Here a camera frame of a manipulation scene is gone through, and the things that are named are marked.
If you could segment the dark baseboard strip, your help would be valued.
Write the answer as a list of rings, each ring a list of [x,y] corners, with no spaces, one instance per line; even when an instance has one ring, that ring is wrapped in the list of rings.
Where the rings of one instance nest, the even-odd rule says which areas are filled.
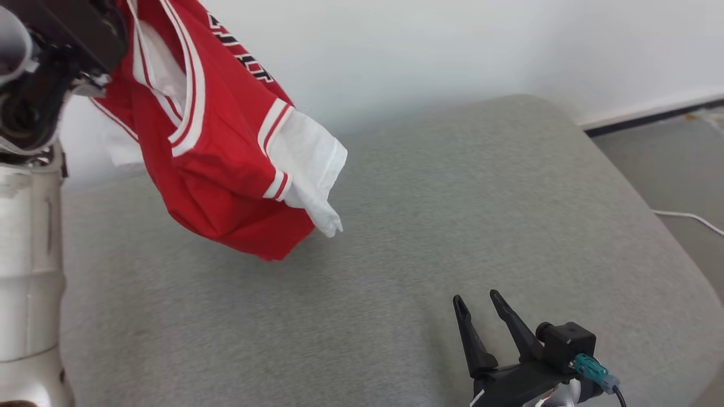
[[[724,92],[717,93],[713,96],[623,114],[615,118],[600,119],[590,123],[579,124],[579,127],[588,137],[600,137],[613,132],[626,131],[627,129],[659,123],[667,119],[686,116],[687,114],[692,114],[703,109],[713,109],[721,106],[724,106]]]

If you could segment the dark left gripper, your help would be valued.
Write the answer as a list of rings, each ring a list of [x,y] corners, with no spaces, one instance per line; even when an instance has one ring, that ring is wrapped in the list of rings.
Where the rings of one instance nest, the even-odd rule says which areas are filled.
[[[51,162],[70,96],[104,97],[127,49],[115,0],[0,0],[0,164]]]

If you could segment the red white basketball jersey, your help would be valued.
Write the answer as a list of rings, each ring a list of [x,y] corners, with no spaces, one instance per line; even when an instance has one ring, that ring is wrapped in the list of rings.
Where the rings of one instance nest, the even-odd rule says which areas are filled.
[[[129,49],[91,98],[112,162],[143,164],[186,229],[264,260],[342,231],[329,203],[341,142],[199,0],[115,4]]]

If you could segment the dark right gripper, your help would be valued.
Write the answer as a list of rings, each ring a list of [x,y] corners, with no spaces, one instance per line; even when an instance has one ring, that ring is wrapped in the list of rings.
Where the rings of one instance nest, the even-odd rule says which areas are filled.
[[[455,295],[455,317],[469,376],[474,381],[470,407],[523,407],[559,384],[578,378],[573,369],[560,371],[541,360],[544,347],[532,330],[499,291],[491,289],[490,298],[514,340],[520,363],[497,369],[498,361],[482,343],[468,307],[460,295]]]

